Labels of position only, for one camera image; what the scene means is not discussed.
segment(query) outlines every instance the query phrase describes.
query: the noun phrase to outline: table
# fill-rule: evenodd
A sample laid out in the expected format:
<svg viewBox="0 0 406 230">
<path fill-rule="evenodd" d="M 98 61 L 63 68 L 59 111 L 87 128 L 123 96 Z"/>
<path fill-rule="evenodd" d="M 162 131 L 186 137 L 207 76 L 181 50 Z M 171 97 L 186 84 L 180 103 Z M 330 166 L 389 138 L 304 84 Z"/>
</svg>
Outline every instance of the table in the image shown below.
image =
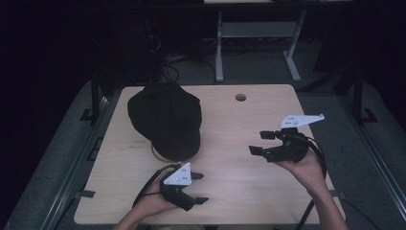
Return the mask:
<svg viewBox="0 0 406 230">
<path fill-rule="evenodd" d="M 201 147 L 190 159 L 192 171 L 205 177 L 184 192 L 206 196 L 189 212 L 170 210 L 144 219 L 145 224 L 283 224 L 298 223 L 310 196 L 286 170 L 250 154 L 248 146 L 274 147 L 279 140 L 261 140 L 262 130 L 280 130 L 286 114 L 304 114 L 290 85 L 183 86 L 200 99 Z M 79 224 L 117 223 L 130 209 L 149 178 L 167 163 L 151 153 L 151 143 L 131 125 L 128 100 L 143 87 L 127 87 L 106 131 L 86 191 L 75 213 Z M 237 94 L 246 97 L 236 100 Z M 312 137 L 309 126 L 299 127 Z M 327 177 L 328 187 L 333 185 Z M 344 215 L 341 204 L 337 205 Z M 318 223 L 315 209 L 307 223 Z"/>
<path fill-rule="evenodd" d="M 321 2 L 340 2 L 351 0 L 324 0 Z M 275 3 L 272 0 L 205 0 L 205 4 L 221 3 Z M 302 26 L 305 21 L 306 10 L 302 10 L 296 21 L 283 22 L 223 22 L 221 11 L 218 13 L 217 22 L 217 49 L 215 54 L 215 79 L 223 81 L 223 65 L 221 56 L 221 38 L 222 37 L 291 37 L 292 41 L 289 48 L 283 51 L 283 58 L 289 69 L 292 80 L 300 81 L 301 76 L 293 60 L 293 53 L 301 34 Z"/>
</svg>

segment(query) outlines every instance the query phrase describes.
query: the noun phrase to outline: hand-held device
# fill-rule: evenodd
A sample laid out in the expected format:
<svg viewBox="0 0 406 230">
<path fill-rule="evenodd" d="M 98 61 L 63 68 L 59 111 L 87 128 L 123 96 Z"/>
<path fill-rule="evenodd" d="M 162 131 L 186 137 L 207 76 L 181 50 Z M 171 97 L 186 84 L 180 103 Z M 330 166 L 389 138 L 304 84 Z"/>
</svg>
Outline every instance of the hand-held device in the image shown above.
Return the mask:
<svg viewBox="0 0 406 230">
<path fill-rule="evenodd" d="M 282 140 L 282 145 L 274 148 L 249 147 L 251 154 L 263 156 L 267 162 L 291 160 L 297 163 L 305 158 L 309 148 L 308 138 L 295 127 L 282 128 L 281 131 L 261 131 L 260 137 L 268 140 L 275 140 L 275 138 Z"/>
<path fill-rule="evenodd" d="M 160 180 L 160 194 L 167 201 L 170 202 L 185 211 L 189 211 L 195 204 L 203 204 L 208 200 L 207 197 L 192 198 L 189 195 L 183 193 L 182 189 L 192 184 L 192 180 L 201 179 L 204 177 L 202 173 L 191 172 L 191 163 L 187 163 L 184 166 L 181 164 L 168 165 L 157 171 L 147 182 L 144 188 L 138 193 L 134 200 L 132 207 L 134 207 L 145 194 L 146 190 L 152 184 L 152 182 L 158 178 L 158 176 L 167 169 L 173 169 L 169 171 Z"/>
</svg>

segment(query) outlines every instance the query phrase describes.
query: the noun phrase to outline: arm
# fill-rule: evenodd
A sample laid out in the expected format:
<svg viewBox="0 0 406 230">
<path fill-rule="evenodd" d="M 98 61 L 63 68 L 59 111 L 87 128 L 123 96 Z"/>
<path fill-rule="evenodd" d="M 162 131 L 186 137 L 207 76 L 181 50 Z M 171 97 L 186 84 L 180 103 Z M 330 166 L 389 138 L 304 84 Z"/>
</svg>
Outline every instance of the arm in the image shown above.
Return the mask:
<svg viewBox="0 0 406 230">
<path fill-rule="evenodd" d="M 176 206 L 167 202 L 161 194 L 159 181 L 165 174 L 162 173 L 147 189 L 146 195 L 120 220 L 114 230 L 133 230 L 144 218 L 174 209 Z"/>
<path fill-rule="evenodd" d="M 316 153 L 309 149 L 306 157 L 298 163 L 281 161 L 276 164 L 291 172 L 307 189 L 313 198 L 322 229 L 349 229 L 330 194 Z"/>
</svg>

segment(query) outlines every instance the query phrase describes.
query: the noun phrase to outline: forearm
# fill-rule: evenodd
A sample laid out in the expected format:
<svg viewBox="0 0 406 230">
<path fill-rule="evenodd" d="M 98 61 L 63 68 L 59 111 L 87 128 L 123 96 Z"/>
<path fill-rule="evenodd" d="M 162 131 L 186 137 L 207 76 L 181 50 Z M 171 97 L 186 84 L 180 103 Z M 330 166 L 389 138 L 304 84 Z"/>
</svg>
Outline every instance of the forearm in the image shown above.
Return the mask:
<svg viewBox="0 0 406 230">
<path fill-rule="evenodd" d="M 322 229 L 349 229 L 327 187 L 309 193 L 313 198 L 314 205 L 316 206 Z"/>
<path fill-rule="evenodd" d="M 134 230 L 144 218 L 144 211 L 136 207 L 129 211 L 122 220 L 120 220 L 120 222 L 114 227 L 114 230 Z"/>
</svg>

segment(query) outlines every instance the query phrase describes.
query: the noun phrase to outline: cap brim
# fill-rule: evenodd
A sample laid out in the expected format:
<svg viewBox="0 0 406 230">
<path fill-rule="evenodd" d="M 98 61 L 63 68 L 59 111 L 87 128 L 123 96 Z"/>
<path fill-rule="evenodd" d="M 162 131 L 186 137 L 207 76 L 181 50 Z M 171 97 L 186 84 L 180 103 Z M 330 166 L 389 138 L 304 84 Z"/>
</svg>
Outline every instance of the cap brim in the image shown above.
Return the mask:
<svg viewBox="0 0 406 230">
<path fill-rule="evenodd" d="M 186 161 L 194 157 L 200 149 L 200 132 L 197 131 L 194 137 L 185 145 L 177 147 L 163 147 L 152 143 L 156 151 L 170 161 Z"/>
</svg>

